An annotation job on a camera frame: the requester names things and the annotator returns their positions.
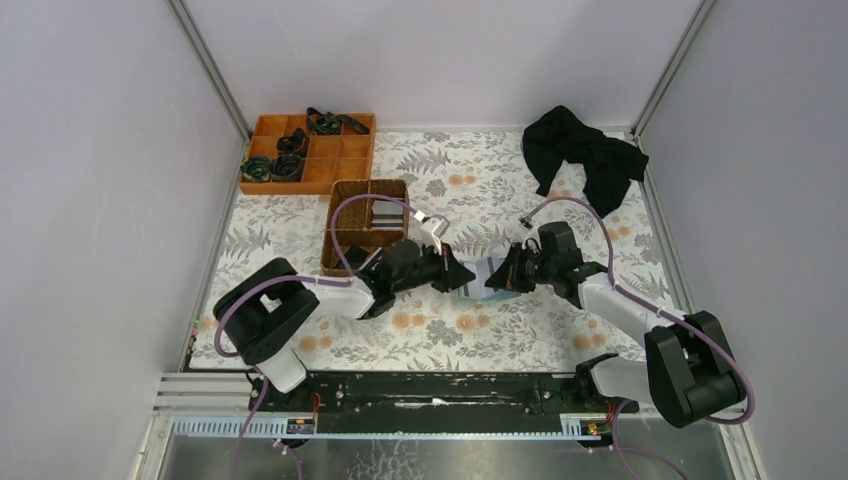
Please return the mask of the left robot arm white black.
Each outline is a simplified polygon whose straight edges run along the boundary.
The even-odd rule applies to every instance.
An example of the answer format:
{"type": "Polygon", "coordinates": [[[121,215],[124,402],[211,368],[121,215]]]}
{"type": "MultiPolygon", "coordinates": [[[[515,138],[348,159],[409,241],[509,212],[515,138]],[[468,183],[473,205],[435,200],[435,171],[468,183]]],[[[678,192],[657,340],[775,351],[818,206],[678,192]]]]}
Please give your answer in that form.
{"type": "Polygon", "coordinates": [[[275,258],[215,304],[214,347],[219,356],[240,358],[288,393],[307,378],[289,342],[310,318],[372,319],[390,310],[401,292],[430,286],[450,293],[475,278],[447,243],[401,240],[364,258],[348,277],[307,276],[275,258]]]}

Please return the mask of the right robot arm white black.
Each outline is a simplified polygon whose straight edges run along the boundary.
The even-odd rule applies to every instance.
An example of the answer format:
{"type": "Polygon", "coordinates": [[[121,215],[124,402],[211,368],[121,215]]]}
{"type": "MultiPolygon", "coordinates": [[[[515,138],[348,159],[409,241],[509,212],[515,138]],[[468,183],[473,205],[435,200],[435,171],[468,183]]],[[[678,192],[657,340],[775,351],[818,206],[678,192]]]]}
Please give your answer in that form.
{"type": "Polygon", "coordinates": [[[590,393],[653,405],[672,426],[712,417],[748,396],[718,319],[653,305],[610,278],[607,267],[584,259],[564,221],[542,225],[535,238],[511,244],[486,287],[531,293],[546,285],[572,306],[616,326],[644,350],[642,361],[604,354],[575,373],[590,393]]]}

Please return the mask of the green card holder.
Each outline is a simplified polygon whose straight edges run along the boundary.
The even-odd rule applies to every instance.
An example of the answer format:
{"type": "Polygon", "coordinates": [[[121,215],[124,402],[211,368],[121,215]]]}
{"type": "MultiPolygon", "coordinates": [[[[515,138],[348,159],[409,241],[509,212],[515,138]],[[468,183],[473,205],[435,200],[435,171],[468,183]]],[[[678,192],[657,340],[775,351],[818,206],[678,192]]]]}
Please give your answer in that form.
{"type": "Polygon", "coordinates": [[[503,264],[505,258],[489,256],[476,261],[463,260],[461,264],[475,274],[475,279],[456,290],[463,301],[492,302],[516,298],[518,293],[504,289],[486,287],[486,281],[503,264]]]}

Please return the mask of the woven brown basket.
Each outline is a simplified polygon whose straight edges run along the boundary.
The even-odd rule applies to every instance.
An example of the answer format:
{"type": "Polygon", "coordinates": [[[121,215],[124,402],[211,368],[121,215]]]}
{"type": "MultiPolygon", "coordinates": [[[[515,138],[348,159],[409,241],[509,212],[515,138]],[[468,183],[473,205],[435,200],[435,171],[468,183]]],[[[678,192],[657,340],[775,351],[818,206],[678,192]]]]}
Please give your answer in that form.
{"type": "MultiPolygon", "coordinates": [[[[330,224],[338,207],[347,199],[360,194],[381,194],[409,200],[407,185],[401,179],[337,180],[331,189],[328,207],[324,243],[320,256],[321,271],[325,275],[346,276],[346,270],[335,250],[330,233],[330,224]]],[[[346,253],[351,247],[358,247],[373,253],[378,248],[387,248],[407,238],[409,212],[400,208],[400,225],[392,228],[378,228],[372,225],[373,207],[376,199],[357,199],[347,204],[336,217],[335,232],[337,243],[346,253]]]]}

